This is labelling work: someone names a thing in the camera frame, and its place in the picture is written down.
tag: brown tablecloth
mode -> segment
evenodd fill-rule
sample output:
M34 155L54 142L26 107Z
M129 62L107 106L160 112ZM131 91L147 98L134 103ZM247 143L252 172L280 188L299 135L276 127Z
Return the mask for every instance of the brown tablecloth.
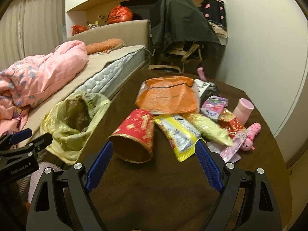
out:
M141 83L154 77L170 75L159 71L139 70L112 102L106 115L87 143L80 161L96 152L101 143L136 109L134 104ZM221 96L229 99L233 111L240 98L239 89L216 82ZM279 205L283 227L292 215L291 190L282 155L271 131L255 109L247 125L259 122L262 129L254 140L255 151L240 151L240 169L265 170ZM92 201L110 231L198 231L208 217L218 193L211 188L195 155L184 162L176 160L164 134L155 127L154 157L144 164L124 162L115 155L110 161ZM228 228L234 227L241 208L240 190Z

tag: metal bolt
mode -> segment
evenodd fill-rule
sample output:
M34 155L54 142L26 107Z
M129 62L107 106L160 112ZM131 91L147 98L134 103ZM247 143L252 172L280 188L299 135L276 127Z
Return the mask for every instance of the metal bolt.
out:
M51 172L51 168L49 168L49 167L44 170L45 174L49 174L50 172Z
M227 163L226 167L229 168L229 169L234 169L234 164L229 162L229 163Z
M262 168L258 168L257 171L258 171L259 174L263 174L264 173L264 170Z
M80 169L80 168L82 168L82 164L81 163L76 163L74 165L74 169Z

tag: beige vertical curtain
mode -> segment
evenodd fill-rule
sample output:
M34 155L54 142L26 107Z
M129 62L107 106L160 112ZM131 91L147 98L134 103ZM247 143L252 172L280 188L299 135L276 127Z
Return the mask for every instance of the beige vertical curtain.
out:
M0 20L0 70L63 43L65 0L14 0Z

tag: floral blanket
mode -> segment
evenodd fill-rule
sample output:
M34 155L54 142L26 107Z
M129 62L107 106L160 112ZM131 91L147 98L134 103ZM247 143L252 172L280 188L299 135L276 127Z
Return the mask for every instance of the floral blanket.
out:
M87 62L85 44L69 41L48 55L28 56L0 72L0 135L23 129L30 108L64 87Z

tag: popcorn bucket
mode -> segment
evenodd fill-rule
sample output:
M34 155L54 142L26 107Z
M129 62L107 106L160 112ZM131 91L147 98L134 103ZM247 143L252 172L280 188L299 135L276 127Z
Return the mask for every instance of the popcorn bucket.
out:
M113 150L124 161L144 163L153 157L153 116L135 109L109 137Z

